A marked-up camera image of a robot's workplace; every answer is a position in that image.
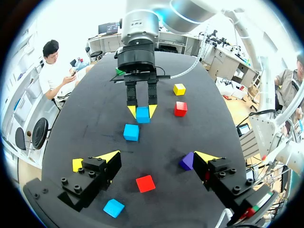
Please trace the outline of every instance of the black table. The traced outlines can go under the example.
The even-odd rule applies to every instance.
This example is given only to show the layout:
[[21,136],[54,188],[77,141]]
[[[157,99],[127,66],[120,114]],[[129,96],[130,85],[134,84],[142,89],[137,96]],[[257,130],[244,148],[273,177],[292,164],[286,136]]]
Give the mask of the black table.
[[[175,75],[188,69],[194,57],[155,53],[156,66]],[[227,157],[245,173],[244,158],[229,110],[207,71],[198,64],[180,78],[160,80],[158,107],[149,124],[140,124],[138,142],[123,138],[125,124],[137,124],[126,106],[126,86],[115,76],[114,55],[105,56],[75,88],[60,112],[46,147],[42,179],[60,184],[72,174],[72,159],[121,151],[122,168],[107,191],[81,213],[117,227],[214,227],[223,204],[207,192],[194,170],[178,166],[189,152]],[[173,85],[183,83],[184,96]],[[147,83],[137,84],[139,106],[147,106]],[[187,102],[185,117],[175,117],[176,101]],[[156,189],[140,193],[136,178],[152,175]],[[103,212],[110,199],[125,205],[116,218]]]

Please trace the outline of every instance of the yellow cube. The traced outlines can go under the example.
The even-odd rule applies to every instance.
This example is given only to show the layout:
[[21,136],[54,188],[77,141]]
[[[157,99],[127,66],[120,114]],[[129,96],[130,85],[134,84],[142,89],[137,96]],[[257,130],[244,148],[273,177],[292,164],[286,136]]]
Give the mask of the yellow cube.
[[173,91],[176,96],[184,95],[186,92],[186,87],[183,84],[174,84]]

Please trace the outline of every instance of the screw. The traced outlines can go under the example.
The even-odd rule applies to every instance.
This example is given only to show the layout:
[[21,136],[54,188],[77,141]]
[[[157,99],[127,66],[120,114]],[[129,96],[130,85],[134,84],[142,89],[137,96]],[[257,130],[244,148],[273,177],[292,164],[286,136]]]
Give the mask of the screw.
[[37,200],[39,199],[39,196],[40,196],[40,195],[37,194],[37,193],[34,194],[34,198],[37,199]]
[[220,173],[219,173],[219,177],[220,177],[220,178],[224,178],[225,176],[226,176],[226,173],[225,173],[225,172],[220,172]]
[[61,183],[62,183],[63,185],[67,185],[67,184],[68,184],[67,178],[65,178],[65,177],[61,178]]
[[235,194],[239,193],[239,191],[241,191],[241,187],[236,185],[233,187],[233,190],[232,190]]
[[246,185],[252,185],[252,183],[253,183],[253,179],[252,178],[247,179]]
[[79,172],[79,173],[84,173],[85,170],[84,170],[83,168],[78,168],[78,172]]
[[43,193],[43,194],[48,193],[48,189],[43,189],[43,190],[42,190],[42,193]]
[[236,173],[237,172],[237,169],[236,168],[232,168],[231,170],[230,170],[230,173],[231,174],[234,174],[234,173]]
[[74,191],[75,191],[76,193],[81,193],[82,188],[77,184],[77,185],[74,186]]
[[89,176],[90,176],[91,178],[94,178],[94,177],[96,176],[96,174],[95,174],[94,171],[90,171],[90,172],[89,172]]

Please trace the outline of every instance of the computer monitor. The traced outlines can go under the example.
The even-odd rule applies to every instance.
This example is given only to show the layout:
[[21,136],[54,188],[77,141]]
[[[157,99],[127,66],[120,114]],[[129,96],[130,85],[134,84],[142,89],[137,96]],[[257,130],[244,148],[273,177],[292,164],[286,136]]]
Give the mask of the computer monitor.
[[108,29],[108,26],[115,25],[115,24],[116,24],[115,22],[111,22],[111,23],[106,23],[106,24],[99,25],[98,26],[98,34],[106,33],[107,29]]
[[115,34],[118,32],[118,25],[109,25],[107,27],[107,35]]

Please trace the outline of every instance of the person in shirt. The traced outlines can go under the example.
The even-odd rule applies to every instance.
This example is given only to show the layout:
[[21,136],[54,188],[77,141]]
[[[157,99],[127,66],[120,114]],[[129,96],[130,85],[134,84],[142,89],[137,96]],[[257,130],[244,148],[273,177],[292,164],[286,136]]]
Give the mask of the person in shirt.
[[59,44],[51,40],[43,47],[44,66],[39,74],[39,83],[47,99],[63,101],[94,66],[89,65],[76,72],[68,62],[58,57]]
[[[284,70],[280,75],[275,77],[275,85],[280,86],[275,92],[275,109],[285,111],[290,105],[297,91],[299,90],[304,79],[304,55],[297,56],[297,69]],[[292,115],[293,122],[303,118],[304,101],[301,101],[299,107]],[[286,122],[287,134],[290,131],[290,123]]]

